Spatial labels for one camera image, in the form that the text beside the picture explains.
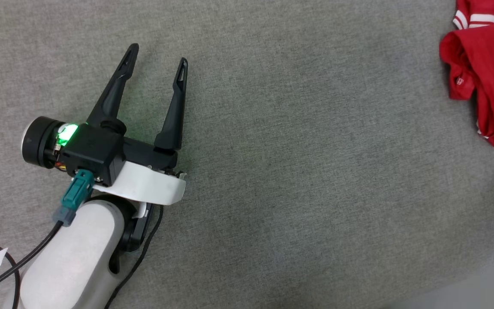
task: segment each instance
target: black wire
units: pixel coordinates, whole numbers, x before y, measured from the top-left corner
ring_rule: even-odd
[[[125,277],[125,279],[123,279],[123,281],[117,286],[117,288],[115,288],[114,293],[111,294],[111,297],[108,300],[108,302],[106,303],[106,306],[104,306],[104,309],[110,308],[111,302],[114,301],[115,297],[119,293],[119,290],[121,290],[121,288],[123,288],[123,286],[127,283],[127,281],[129,281],[129,279],[131,279],[131,277],[135,273],[135,270],[137,270],[137,268],[142,263],[142,260],[144,259],[146,252],[148,251],[148,247],[150,245],[151,239],[154,237],[155,232],[157,231],[157,228],[159,227],[159,224],[161,223],[162,218],[163,218],[163,205],[159,206],[159,218],[157,219],[157,222],[155,223],[155,227],[151,230],[150,234],[148,235],[148,238],[146,238],[146,243],[145,243],[144,247],[142,248],[141,256],[139,256],[139,259],[137,260],[137,262],[133,266],[133,269],[131,270],[131,272],[129,272],[129,274]]]
[[[8,276],[12,275],[13,273],[17,272],[20,267],[24,266],[36,254],[38,254],[39,251],[43,250],[43,248],[47,246],[49,241],[51,241],[51,239],[53,239],[53,237],[57,234],[58,230],[62,227],[62,225],[63,225],[62,221],[57,221],[51,232],[49,232],[49,235],[47,235],[47,237],[45,237],[45,239],[43,239],[43,241],[39,245],[37,245],[37,247],[33,249],[32,252],[30,252],[27,256],[22,258],[22,260],[20,260],[20,262],[18,262],[15,266],[12,266],[9,270],[1,274],[0,282],[5,280]]]
[[[14,261],[14,258],[10,256],[10,254],[7,252],[5,253],[5,257],[7,260],[9,260],[11,267],[16,266],[16,262]],[[20,300],[20,272],[17,270],[14,273],[14,300],[12,301],[12,309],[18,309],[18,302]]]

